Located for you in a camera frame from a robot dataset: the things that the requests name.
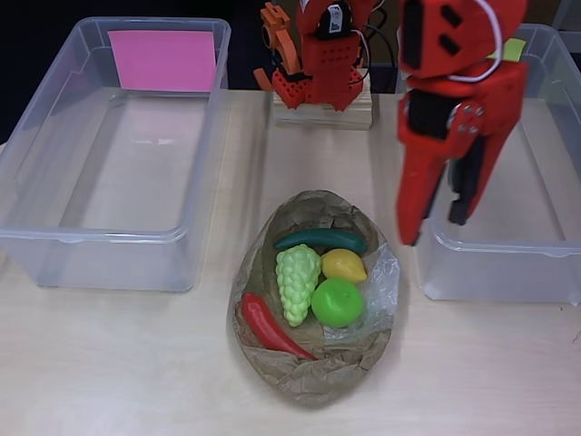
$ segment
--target green cucumber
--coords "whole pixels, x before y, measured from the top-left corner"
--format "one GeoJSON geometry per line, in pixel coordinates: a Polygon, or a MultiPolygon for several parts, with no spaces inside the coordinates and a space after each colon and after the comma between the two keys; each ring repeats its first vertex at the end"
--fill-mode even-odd
{"type": "Polygon", "coordinates": [[[367,244],[355,233],[337,229],[310,229],[291,233],[274,243],[277,250],[286,250],[301,243],[329,248],[344,248],[355,253],[367,251],[367,244]]]}

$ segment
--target plastic fruit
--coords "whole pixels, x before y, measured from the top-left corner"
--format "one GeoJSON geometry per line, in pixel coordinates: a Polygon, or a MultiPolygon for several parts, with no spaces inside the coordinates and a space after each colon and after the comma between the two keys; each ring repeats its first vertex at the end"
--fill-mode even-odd
{"type": "Polygon", "coordinates": [[[367,280],[365,265],[354,252],[337,248],[322,257],[323,274],[328,279],[341,278],[352,283],[361,283],[367,280]]]}
{"type": "Polygon", "coordinates": [[[340,329],[361,316],[365,300],[353,283],[339,278],[327,279],[312,295],[310,307],[321,324],[340,329]]]}
{"type": "Polygon", "coordinates": [[[320,257],[305,244],[276,256],[276,275],[284,318],[298,327],[309,314],[310,297],[319,282],[320,257]]]}
{"type": "Polygon", "coordinates": [[[355,233],[339,229],[309,229],[291,233],[274,243],[274,248],[284,250],[300,243],[330,248],[347,248],[356,253],[367,251],[365,240],[355,233]]]}

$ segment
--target toy fruit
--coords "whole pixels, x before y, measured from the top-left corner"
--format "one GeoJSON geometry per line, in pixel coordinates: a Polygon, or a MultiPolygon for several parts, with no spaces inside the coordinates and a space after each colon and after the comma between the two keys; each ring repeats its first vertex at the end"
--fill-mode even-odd
{"type": "Polygon", "coordinates": [[[321,260],[323,274],[328,279],[341,278],[356,284],[367,280],[365,265],[354,252],[336,248],[323,254],[321,260]]]}
{"type": "Polygon", "coordinates": [[[276,275],[284,318],[291,327],[305,321],[320,275],[320,257],[307,245],[297,245],[276,256],[276,275]]]}
{"type": "Polygon", "coordinates": [[[346,248],[355,253],[367,251],[365,240],[355,233],[338,229],[310,229],[291,233],[274,243],[277,250],[285,250],[300,243],[330,248],[346,248]]]}
{"type": "Polygon", "coordinates": [[[250,325],[252,332],[268,350],[290,352],[302,359],[316,361],[317,358],[305,352],[281,329],[269,311],[266,302],[253,293],[246,292],[242,296],[242,315],[250,325]]]}
{"type": "Polygon", "coordinates": [[[347,327],[365,310],[365,301],[357,286],[339,278],[321,283],[310,304],[320,323],[333,329],[347,327]]]}

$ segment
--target red robot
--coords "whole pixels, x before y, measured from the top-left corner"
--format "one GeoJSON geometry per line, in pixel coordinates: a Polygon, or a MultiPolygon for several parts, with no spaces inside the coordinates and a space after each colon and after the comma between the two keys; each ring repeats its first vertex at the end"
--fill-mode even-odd
{"type": "Polygon", "coordinates": [[[271,83],[264,70],[254,72],[262,89],[274,89],[291,109],[328,103],[345,110],[363,90],[363,77],[354,65],[359,42],[366,44],[362,32],[376,1],[300,0],[301,57],[289,34],[289,17],[280,6],[267,3],[261,10],[262,34],[277,69],[271,83]]]}
{"type": "Polygon", "coordinates": [[[400,0],[400,68],[412,90],[399,103],[406,146],[397,200],[401,241],[415,245],[448,161],[458,199],[449,220],[478,206],[520,118],[527,66],[502,60],[527,0],[400,0]],[[497,58],[487,59],[496,50],[497,58]]]}

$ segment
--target red chili pepper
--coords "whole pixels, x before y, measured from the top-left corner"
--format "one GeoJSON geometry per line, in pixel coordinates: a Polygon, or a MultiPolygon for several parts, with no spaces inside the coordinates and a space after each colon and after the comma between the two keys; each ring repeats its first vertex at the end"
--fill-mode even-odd
{"type": "Polygon", "coordinates": [[[258,295],[246,292],[242,296],[242,315],[258,340],[268,350],[290,352],[303,359],[317,360],[315,356],[305,352],[282,330],[272,316],[269,306],[258,295]]]}

